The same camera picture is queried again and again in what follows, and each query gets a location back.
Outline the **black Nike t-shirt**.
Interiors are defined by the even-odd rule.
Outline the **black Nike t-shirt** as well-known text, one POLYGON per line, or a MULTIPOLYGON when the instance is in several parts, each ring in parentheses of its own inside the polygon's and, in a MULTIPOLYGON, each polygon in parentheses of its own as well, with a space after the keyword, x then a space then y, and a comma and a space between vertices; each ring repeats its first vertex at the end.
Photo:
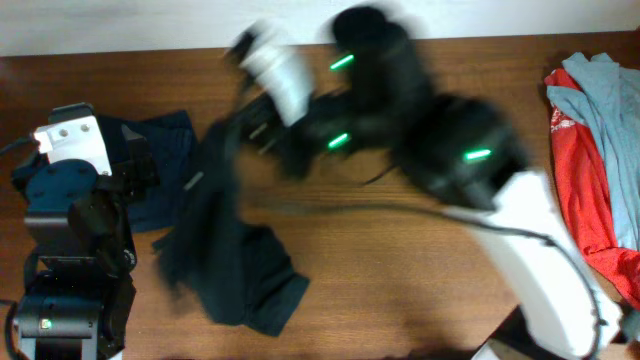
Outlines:
POLYGON ((215 323, 277 337, 310 281, 298 273, 274 231, 238 211, 228 125, 212 125, 196 147, 173 228, 152 248, 166 285, 193 291, 215 323))

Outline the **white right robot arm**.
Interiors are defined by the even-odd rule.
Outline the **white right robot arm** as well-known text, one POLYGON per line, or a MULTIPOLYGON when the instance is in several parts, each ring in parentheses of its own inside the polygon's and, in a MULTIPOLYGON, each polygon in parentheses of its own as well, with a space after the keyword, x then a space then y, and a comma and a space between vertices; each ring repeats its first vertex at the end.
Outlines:
POLYGON ((317 94, 306 59, 255 24, 230 48, 262 89, 239 113, 244 140, 302 180, 320 155, 385 149, 392 168, 464 224, 517 296, 501 326, 533 359, 593 359, 620 333, 622 312, 580 255, 509 122, 491 103, 441 93, 409 30, 374 6, 331 21, 343 91, 317 94))

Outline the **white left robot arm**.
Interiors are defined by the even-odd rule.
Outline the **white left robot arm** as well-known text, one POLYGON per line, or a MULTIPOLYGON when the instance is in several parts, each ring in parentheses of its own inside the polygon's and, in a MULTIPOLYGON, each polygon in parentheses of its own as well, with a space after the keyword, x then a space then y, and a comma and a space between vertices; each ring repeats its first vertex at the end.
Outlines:
POLYGON ((119 359, 136 289, 127 207, 159 183, 148 142, 103 131, 89 103, 54 109, 29 136, 37 145, 12 174, 36 246, 5 342, 13 359, 119 359))

